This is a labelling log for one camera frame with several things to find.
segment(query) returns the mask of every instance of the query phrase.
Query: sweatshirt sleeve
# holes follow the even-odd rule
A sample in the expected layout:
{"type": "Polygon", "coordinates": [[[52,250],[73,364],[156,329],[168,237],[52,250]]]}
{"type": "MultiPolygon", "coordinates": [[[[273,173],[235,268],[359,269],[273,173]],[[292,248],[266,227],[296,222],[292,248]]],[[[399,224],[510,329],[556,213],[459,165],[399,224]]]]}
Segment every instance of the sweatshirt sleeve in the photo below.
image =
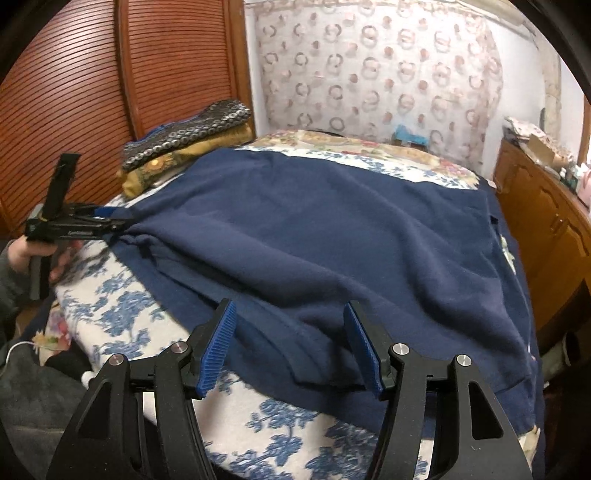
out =
{"type": "Polygon", "coordinates": [[[29,276],[15,272],[8,264],[10,243],[0,253],[0,322],[16,317],[29,288],[29,276]]]}

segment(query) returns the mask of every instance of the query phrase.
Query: floral bedspread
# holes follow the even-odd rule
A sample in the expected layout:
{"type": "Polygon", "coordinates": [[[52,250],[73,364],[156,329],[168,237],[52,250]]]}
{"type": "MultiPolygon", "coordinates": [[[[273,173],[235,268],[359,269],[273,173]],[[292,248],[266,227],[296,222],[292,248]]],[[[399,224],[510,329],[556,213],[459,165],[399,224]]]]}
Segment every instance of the floral bedspread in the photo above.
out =
{"type": "Polygon", "coordinates": [[[408,181],[430,181],[452,189],[476,190],[479,184],[478,176],[467,168],[415,148],[306,130],[279,130],[259,137],[243,148],[322,158],[408,181]]]}
{"type": "MultiPolygon", "coordinates": [[[[305,153],[313,158],[352,162],[348,164],[400,178],[411,179],[417,175],[416,170],[403,168],[394,160],[365,157],[360,153],[318,156],[310,147],[279,148],[291,148],[291,151],[285,150],[287,154],[305,153]]],[[[473,188],[466,178],[458,177],[445,186],[473,188]]],[[[130,204],[156,191],[147,192],[130,204]]],[[[123,203],[119,197],[111,205],[123,203]]],[[[157,355],[189,335],[102,241],[88,242],[83,247],[56,293],[67,323],[67,334],[86,351],[95,371],[114,353],[124,353],[129,359],[157,355]]],[[[58,330],[61,335],[65,334],[63,325],[58,330]]],[[[216,388],[204,400],[195,401],[194,407],[212,462],[243,478],[361,480],[376,445],[373,433],[328,415],[268,398],[228,371],[222,372],[216,388]]],[[[144,395],[144,411],[155,421],[153,394],[144,395]]],[[[526,456],[532,458],[536,433],[520,440],[526,456]]],[[[424,439],[415,480],[428,477],[432,450],[433,442],[424,439]]]]}

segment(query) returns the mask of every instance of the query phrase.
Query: person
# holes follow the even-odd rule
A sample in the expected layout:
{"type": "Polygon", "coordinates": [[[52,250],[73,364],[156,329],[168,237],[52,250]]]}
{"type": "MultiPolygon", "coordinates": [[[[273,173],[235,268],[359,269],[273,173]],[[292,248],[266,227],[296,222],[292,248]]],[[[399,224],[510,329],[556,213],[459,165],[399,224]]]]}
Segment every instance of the person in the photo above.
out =
{"type": "MultiPolygon", "coordinates": [[[[60,255],[50,273],[51,283],[60,279],[81,246],[82,242],[71,242],[60,255]]],[[[85,392],[80,382],[53,368],[39,366],[33,348],[13,339],[16,318],[27,302],[31,257],[48,257],[55,254],[57,248],[54,244],[29,242],[22,236],[11,241],[0,253],[2,480],[46,477],[61,432],[85,392]]]]}
{"type": "MultiPolygon", "coordinates": [[[[55,283],[63,275],[73,254],[81,246],[82,242],[73,241],[60,255],[57,265],[50,273],[51,283],[55,283]]],[[[56,244],[29,242],[22,236],[8,243],[0,254],[0,348],[12,339],[15,319],[27,300],[31,257],[49,257],[56,251],[56,244]]]]}

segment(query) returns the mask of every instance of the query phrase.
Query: louvered door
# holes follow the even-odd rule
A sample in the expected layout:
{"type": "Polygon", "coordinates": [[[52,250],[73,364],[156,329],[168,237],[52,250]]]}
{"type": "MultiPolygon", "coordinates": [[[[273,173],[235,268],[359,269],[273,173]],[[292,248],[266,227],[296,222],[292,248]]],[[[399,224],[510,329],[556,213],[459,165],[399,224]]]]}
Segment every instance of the louvered door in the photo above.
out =
{"type": "Polygon", "coordinates": [[[125,142],[216,100],[250,105],[243,22],[242,0],[67,4],[0,85],[0,235],[43,201],[63,151],[82,154],[69,200],[102,203],[125,142]]]}

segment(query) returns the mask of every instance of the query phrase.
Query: white wall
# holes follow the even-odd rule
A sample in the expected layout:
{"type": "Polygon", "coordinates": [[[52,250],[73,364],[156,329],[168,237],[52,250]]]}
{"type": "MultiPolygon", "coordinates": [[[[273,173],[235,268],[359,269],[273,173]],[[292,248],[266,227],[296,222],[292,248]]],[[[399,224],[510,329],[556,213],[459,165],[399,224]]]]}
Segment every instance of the white wall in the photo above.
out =
{"type": "Polygon", "coordinates": [[[585,96],[579,83],[563,61],[560,62],[560,70],[562,78],[560,143],[569,148],[575,157],[578,157],[583,135],[585,96]]]}
{"type": "Polygon", "coordinates": [[[248,47],[248,63],[251,71],[252,110],[255,116],[255,132],[257,137],[271,132],[265,96],[262,92],[261,61],[258,55],[258,46],[255,30],[255,13],[252,8],[245,8],[246,17],[246,45],[248,47]]]}
{"type": "Polygon", "coordinates": [[[492,178],[503,139],[502,126],[506,116],[540,124],[540,112],[545,104],[544,75],[537,47],[529,40],[527,29],[523,36],[489,21],[503,65],[503,93],[496,114],[486,132],[482,176],[492,178]]]}

